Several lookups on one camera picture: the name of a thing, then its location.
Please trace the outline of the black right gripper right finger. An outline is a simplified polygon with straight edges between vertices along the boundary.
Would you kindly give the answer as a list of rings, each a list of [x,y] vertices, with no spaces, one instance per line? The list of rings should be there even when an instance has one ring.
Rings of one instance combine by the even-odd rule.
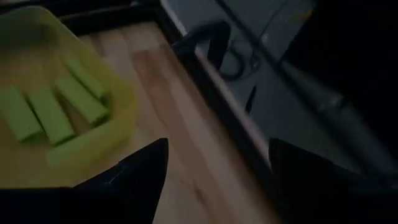
[[[398,177],[357,174],[276,138],[269,159],[294,224],[398,224]]]

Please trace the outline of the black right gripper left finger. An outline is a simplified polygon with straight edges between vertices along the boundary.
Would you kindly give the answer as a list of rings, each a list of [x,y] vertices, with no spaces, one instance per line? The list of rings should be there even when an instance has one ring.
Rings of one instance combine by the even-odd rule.
[[[167,165],[158,139],[74,187],[0,189],[0,224],[152,224]]]

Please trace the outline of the green frog wooden block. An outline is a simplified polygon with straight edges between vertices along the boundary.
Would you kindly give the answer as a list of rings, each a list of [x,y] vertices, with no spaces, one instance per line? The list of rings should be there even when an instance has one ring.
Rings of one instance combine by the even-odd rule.
[[[51,144],[59,145],[75,136],[67,115],[51,89],[32,92],[28,98]]]
[[[26,98],[14,85],[0,90],[0,113],[19,142],[24,142],[43,133]]]
[[[100,102],[109,101],[109,91],[76,59],[67,59],[68,71]]]
[[[72,76],[58,78],[55,86],[90,125],[96,126],[109,116],[108,109]]]

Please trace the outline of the yellow translucent plastic bin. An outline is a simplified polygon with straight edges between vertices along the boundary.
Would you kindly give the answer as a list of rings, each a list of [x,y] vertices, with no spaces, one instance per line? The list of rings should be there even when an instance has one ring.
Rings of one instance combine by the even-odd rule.
[[[96,126],[57,90],[58,78],[72,76],[67,59],[78,60],[109,91],[109,116]],[[0,113],[0,189],[74,186],[109,169],[135,125],[133,89],[50,11],[27,6],[0,15],[0,90],[14,85],[31,110],[28,95],[52,90],[75,132],[53,145],[40,123],[40,136],[19,142]]]

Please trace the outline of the thin black strut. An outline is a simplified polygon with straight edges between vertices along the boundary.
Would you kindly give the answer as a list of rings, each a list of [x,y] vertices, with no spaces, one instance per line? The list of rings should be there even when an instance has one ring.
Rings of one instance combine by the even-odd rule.
[[[247,100],[247,102],[245,104],[245,107],[244,107],[245,112],[248,113],[248,114],[252,110],[252,105],[253,105],[253,102],[254,102],[254,99],[255,99],[255,96],[256,96],[256,92],[257,92],[257,85],[254,85],[252,90],[250,91],[250,94],[248,96],[248,100]]]

